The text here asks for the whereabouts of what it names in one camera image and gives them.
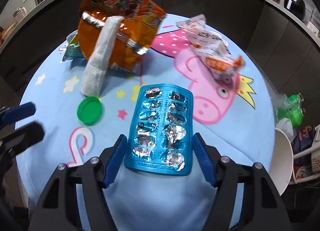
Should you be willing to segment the green plastic bottle rear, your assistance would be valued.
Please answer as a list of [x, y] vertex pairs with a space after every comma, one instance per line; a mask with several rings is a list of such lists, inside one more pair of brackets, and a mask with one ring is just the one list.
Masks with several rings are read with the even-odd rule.
[[278, 94], [272, 99], [274, 109], [295, 110], [302, 107], [304, 97], [301, 93], [287, 96], [285, 94]]

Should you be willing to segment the dark blue shopping bag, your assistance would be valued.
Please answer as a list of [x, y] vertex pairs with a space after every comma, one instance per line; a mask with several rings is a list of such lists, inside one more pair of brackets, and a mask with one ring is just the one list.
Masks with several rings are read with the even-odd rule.
[[315, 138], [315, 126], [308, 125], [298, 132], [291, 142], [293, 154], [298, 154], [306, 149], [311, 148]]

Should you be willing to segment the light blue cartoon tablecloth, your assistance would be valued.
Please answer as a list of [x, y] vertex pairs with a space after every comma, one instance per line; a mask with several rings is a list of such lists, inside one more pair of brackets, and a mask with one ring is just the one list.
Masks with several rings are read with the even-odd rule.
[[78, 119], [86, 60], [62, 59], [59, 45], [31, 78], [22, 102], [33, 102], [31, 121], [43, 124], [42, 142], [17, 157], [33, 210], [59, 163], [80, 165], [124, 134], [130, 143], [117, 177], [104, 190], [119, 230], [200, 230], [216, 189], [191, 151], [201, 134], [222, 155], [242, 165], [271, 164], [271, 100], [249, 58], [231, 80], [218, 82], [194, 55], [182, 17], [168, 15], [133, 75], [107, 72], [99, 97], [103, 112], [91, 126]]

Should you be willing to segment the green snack wrapper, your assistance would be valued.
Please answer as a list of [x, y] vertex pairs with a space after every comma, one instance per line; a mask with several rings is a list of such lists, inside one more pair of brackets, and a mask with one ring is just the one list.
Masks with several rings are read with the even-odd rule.
[[71, 32], [67, 37], [67, 47], [65, 54], [62, 58], [62, 62], [73, 60], [75, 58], [85, 58], [84, 54], [80, 49], [80, 43], [78, 40], [78, 31]]

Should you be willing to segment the white round trash bin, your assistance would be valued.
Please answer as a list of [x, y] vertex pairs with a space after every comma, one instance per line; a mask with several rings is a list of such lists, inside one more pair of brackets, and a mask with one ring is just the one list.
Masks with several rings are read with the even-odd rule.
[[291, 143], [285, 133], [276, 128], [269, 175], [276, 186], [279, 195], [282, 195], [289, 185], [292, 171], [293, 152]]

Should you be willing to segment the green bottle cap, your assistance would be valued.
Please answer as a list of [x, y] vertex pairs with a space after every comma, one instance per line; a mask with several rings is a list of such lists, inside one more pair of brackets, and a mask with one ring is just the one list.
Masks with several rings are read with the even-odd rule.
[[91, 126], [97, 123], [103, 113], [103, 106], [95, 96], [86, 97], [77, 108], [76, 115], [85, 125]]

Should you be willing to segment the white orange fish snack bag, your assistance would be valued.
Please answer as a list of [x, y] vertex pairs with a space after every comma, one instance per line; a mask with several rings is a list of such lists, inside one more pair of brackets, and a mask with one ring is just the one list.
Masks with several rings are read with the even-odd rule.
[[206, 17], [203, 14], [177, 22], [176, 26], [183, 30], [191, 50], [216, 80], [230, 84], [245, 66], [244, 58], [233, 56], [220, 34], [205, 28]]

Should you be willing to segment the green plastic bottle front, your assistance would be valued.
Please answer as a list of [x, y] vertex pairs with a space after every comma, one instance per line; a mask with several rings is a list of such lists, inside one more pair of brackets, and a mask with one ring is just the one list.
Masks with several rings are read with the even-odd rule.
[[297, 128], [302, 124], [305, 113], [304, 108], [277, 109], [277, 121], [289, 119], [293, 128]]

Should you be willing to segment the glass pitcher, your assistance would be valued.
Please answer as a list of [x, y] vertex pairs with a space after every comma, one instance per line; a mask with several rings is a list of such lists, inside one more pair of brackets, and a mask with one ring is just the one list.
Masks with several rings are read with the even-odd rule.
[[25, 7], [17, 8], [13, 13], [13, 18], [16, 23], [19, 23], [27, 15], [27, 10]]

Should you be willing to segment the blue blister pill pack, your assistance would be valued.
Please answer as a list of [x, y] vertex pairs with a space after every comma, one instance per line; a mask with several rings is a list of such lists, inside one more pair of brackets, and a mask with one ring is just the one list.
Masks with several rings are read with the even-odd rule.
[[193, 166], [193, 94], [174, 84], [140, 88], [124, 158], [128, 169], [186, 176]]

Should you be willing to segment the large orange snack bag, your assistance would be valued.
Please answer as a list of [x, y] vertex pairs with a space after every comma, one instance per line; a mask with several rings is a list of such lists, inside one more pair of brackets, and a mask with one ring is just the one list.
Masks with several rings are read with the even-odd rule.
[[148, 52], [165, 18], [165, 11], [152, 0], [82, 0], [79, 13], [78, 41], [85, 58], [92, 55], [106, 20], [122, 18], [108, 67], [128, 72]]

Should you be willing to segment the white plastic storage rack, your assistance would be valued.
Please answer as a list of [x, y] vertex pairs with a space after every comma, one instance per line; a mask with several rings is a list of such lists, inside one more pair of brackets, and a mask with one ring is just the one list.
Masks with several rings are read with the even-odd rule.
[[312, 146], [293, 154], [293, 171], [289, 184], [319, 181], [319, 125], [315, 126]]

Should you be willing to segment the white tissue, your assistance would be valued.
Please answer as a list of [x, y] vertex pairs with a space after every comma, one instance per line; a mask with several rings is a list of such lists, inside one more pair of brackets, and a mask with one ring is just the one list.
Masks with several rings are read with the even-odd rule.
[[103, 26], [93, 53], [91, 54], [81, 80], [81, 93], [85, 96], [99, 97], [108, 63], [116, 41], [117, 30], [124, 18], [108, 17]]

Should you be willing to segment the black air fryer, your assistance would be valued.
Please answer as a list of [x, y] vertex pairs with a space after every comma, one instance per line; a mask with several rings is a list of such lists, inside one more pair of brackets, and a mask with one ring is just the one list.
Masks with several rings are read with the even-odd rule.
[[301, 21], [305, 17], [305, 2], [303, 0], [284, 0], [284, 8]]

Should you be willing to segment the green plastic bottle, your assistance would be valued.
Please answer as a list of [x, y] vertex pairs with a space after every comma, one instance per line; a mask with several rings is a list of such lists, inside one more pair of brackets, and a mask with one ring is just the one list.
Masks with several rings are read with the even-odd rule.
[[278, 94], [272, 99], [274, 109], [295, 110], [302, 107], [304, 97], [301, 93], [287, 96], [285, 94]]
[[289, 119], [293, 128], [297, 128], [302, 124], [305, 113], [304, 108], [277, 109], [277, 121]]

